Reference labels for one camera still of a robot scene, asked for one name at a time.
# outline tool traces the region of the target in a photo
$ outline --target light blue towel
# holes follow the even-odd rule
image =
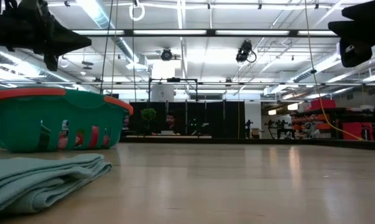
[[[69,159],[0,159],[0,212],[34,213],[111,169],[100,154]]]

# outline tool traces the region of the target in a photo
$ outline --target wall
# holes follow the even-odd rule
[[[365,94],[363,96],[363,93],[361,91],[353,92],[353,99],[351,100],[348,100],[346,98],[346,94],[333,96],[332,98],[333,100],[335,100],[336,107],[348,107],[348,108],[360,107],[361,105],[363,105],[363,99],[364,99],[365,105],[375,106],[375,95],[369,96],[368,94]]]
[[[272,139],[267,126],[264,125],[264,123],[267,123],[270,119],[272,121],[284,120],[287,123],[291,123],[291,117],[289,115],[272,115],[272,116],[264,115],[262,116],[262,130],[264,131],[264,133],[262,133],[262,139]],[[274,138],[277,139],[276,129],[272,129],[272,133],[273,133]]]
[[[245,102],[245,122],[252,121],[251,128],[262,129],[262,114],[260,102]]]

